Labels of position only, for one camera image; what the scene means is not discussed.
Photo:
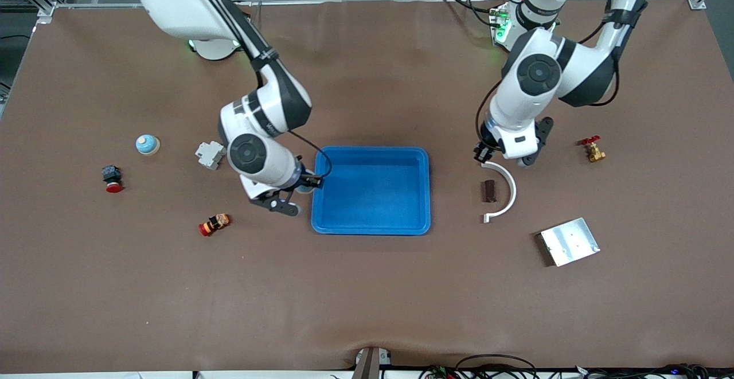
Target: red button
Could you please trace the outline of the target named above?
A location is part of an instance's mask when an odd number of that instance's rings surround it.
[[[118,185],[118,183],[109,183],[107,185],[107,193],[120,193],[123,191],[123,186]]]

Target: small orange object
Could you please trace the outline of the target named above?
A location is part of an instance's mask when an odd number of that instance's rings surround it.
[[[230,218],[227,214],[217,214],[216,216],[209,217],[209,221],[203,222],[199,225],[199,232],[202,236],[210,236],[216,230],[226,227],[230,223]]]

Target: light blue dome object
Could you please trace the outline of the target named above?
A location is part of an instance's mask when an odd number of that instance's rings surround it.
[[[143,134],[135,141],[135,147],[140,154],[150,156],[161,147],[161,142],[150,134]]]

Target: brass valve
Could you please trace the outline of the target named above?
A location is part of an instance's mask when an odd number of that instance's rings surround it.
[[[600,137],[598,135],[595,135],[591,138],[584,138],[579,141],[579,144],[581,146],[587,147],[587,154],[589,154],[590,162],[599,162],[606,158],[606,153],[604,151],[601,151],[596,145],[596,141],[598,141],[598,139],[600,139]]]

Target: white curved pipe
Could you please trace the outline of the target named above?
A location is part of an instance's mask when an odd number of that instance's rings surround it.
[[[512,204],[514,204],[514,199],[517,198],[517,185],[514,183],[514,178],[512,178],[512,175],[509,173],[509,171],[502,167],[501,165],[497,164],[496,162],[484,162],[482,163],[482,168],[489,168],[490,170],[495,170],[498,173],[500,173],[509,184],[509,202],[507,205],[501,209],[500,211],[496,213],[486,213],[485,214],[485,223],[490,222],[490,219],[492,217],[497,217],[505,214],[511,207]]]

